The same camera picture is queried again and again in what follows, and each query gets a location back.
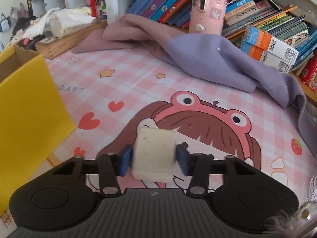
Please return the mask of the cream foam cube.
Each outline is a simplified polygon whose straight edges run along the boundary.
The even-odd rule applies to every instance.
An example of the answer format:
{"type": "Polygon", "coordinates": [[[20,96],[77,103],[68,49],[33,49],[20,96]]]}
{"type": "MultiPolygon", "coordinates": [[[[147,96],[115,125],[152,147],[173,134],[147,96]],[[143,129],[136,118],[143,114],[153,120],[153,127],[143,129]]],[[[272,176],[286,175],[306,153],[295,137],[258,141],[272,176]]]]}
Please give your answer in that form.
{"type": "Polygon", "coordinates": [[[175,161],[175,132],[147,127],[138,130],[132,157],[132,176],[135,179],[170,182],[175,161]]]}

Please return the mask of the pink cartoon desk mat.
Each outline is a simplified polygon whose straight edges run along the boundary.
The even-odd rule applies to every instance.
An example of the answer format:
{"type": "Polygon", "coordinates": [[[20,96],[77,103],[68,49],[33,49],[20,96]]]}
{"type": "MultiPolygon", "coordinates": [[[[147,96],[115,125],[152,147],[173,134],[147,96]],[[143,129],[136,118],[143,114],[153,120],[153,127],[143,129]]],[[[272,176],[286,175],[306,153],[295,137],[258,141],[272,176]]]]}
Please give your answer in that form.
{"type": "Polygon", "coordinates": [[[107,145],[122,141],[122,131],[135,136],[135,123],[175,131],[188,151],[213,153],[222,160],[235,145],[230,130],[215,117],[197,111],[164,111],[174,95],[208,102],[233,112],[249,123],[246,132],[257,144],[247,159],[267,175],[294,191],[300,202],[308,198],[316,174],[313,156],[297,132],[297,110],[282,108],[264,91],[243,92],[189,76],[160,61],[143,48],[73,54],[47,61],[60,96],[77,125],[76,130],[31,172],[36,177],[73,155],[93,159],[107,145]]]}

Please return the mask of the yellow cardboard box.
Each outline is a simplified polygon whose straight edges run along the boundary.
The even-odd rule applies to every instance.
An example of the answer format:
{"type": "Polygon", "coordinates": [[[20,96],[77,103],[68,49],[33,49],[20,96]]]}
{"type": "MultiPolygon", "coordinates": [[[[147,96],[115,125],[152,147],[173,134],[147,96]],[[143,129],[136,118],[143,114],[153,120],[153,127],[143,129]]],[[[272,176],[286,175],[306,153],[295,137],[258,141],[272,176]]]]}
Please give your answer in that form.
{"type": "Polygon", "coordinates": [[[42,54],[1,52],[1,212],[76,128],[42,54]]]}

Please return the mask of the pink purple cloth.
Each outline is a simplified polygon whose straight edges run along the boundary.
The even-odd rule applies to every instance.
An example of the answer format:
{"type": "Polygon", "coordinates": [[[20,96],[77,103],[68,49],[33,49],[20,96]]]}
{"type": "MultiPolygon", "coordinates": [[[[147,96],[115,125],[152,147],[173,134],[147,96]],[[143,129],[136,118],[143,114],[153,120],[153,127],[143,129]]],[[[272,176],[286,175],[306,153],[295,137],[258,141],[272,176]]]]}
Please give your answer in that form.
{"type": "Polygon", "coordinates": [[[316,155],[316,123],[306,111],[306,96],[290,74],[256,61],[219,35],[189,34],[150,19],[126,14],[92,32],[73,53],[144,47],[154,57],[191,76],[248,93],[266,91],[282,108],[297,107],[298,132],[316,155]]]}

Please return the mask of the lower orange blue box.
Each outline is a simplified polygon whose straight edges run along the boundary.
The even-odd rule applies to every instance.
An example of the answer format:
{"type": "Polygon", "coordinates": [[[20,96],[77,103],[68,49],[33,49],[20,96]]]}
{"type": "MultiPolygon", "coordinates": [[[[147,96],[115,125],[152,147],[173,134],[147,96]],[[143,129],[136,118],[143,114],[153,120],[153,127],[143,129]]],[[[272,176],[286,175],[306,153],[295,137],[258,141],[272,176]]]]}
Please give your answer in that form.
{"type": "Polygon", "coordinates": [[[281,73],[287,74],[291,69],[292,64],[289,62],[269,53],[268,51],[247,43],[244,39],[242,39],[240,50],[248,54],[251,58],[262,62],[267,66],[277,68],[281,73]]]}

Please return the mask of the orange blue box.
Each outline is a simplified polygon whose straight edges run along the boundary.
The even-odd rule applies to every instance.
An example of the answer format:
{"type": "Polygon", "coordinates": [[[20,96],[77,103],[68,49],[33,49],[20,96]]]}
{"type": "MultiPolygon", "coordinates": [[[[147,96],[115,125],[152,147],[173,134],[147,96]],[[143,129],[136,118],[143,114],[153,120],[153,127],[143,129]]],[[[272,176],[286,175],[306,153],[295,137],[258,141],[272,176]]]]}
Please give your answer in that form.
{"type": "Polygon", "coordinates": [[[299,55],[295,48],[251,25],[246,26],[243,38],[247,43],[270,52],[292,65],[295,64],[299,55]]]}
{"type": "Polygon", "coordinates": [[[268,51],[247,43],[244,39],[242,39],[240,50],[248,54],[251,58],[262,62],[267,66],[277,68],[281,73],[287,74],[291,69],[292,64],[289,62],[269,53],[268,51]]]}

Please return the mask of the wooden chess box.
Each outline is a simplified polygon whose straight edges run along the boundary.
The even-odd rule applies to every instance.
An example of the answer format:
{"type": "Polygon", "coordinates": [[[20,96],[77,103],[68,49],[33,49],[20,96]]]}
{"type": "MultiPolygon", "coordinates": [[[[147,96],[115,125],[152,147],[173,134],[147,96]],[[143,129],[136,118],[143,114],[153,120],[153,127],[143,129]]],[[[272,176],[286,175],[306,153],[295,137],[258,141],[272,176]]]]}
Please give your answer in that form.
{"type": "Polygon", "coordinates": [[[36,51],[47,59],[54,59],[60,54],[79,45],[92,32],[105,29],[107,21],[93,23],[91,26],[63,38],[47,37],[35,44],[36,51]]]}

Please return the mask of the upper orange blue box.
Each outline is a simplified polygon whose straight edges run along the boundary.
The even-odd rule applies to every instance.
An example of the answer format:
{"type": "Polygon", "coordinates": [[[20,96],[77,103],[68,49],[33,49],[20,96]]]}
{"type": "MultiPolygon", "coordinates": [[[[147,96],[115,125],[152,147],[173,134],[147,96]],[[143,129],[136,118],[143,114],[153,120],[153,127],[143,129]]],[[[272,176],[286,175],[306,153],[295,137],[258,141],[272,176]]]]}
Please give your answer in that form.
{"type": "Polygon", "coordinates": [[[299,55],[295,48],[251,25],[246,26],[243,38],[247,43],[270,52],[292,65],[295,64],[299,55]]]}

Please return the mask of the cream tissue pouch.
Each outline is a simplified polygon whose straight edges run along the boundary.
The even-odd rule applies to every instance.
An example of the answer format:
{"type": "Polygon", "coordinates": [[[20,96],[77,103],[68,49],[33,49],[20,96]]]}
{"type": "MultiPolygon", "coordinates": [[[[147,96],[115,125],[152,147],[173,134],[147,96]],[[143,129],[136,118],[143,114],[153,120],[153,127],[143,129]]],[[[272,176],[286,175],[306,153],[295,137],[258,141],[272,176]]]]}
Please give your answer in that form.
{"type": "Polygon", "coordinates": [[[63,38],[91,26],[95,20],[83,9],[61,9],[50,17],[49,25],[54,37],[63,38]]]}

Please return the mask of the pile of clothes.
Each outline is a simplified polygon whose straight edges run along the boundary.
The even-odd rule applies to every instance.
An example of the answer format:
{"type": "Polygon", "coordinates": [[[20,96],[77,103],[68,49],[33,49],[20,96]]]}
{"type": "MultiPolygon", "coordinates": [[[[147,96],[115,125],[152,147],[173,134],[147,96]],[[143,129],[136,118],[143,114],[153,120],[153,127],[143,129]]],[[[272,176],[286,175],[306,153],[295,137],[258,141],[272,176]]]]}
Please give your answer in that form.
{"type": "Polygon", "coordinates": [[[46,38],[55,38],[52,32],[51,20],[61,9],[59,7],[50,9],[42,17],[31,19],[25,23],[16,34],[11,37],[2,49],[2,52],[12,45],[23,49],[37,51],[36,44],[46,38]]]}

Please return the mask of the pink cylindrical device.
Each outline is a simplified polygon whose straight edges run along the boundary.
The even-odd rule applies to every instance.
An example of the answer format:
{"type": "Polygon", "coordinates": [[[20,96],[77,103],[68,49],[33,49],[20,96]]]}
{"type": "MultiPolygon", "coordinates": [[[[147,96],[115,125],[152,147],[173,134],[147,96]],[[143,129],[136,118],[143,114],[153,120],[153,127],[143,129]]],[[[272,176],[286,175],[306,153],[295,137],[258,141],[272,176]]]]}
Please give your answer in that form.
{"type": "Polygon", "coordinates": [[[189,33],[221,35],[227,0],[192,0],[189,33]]]}

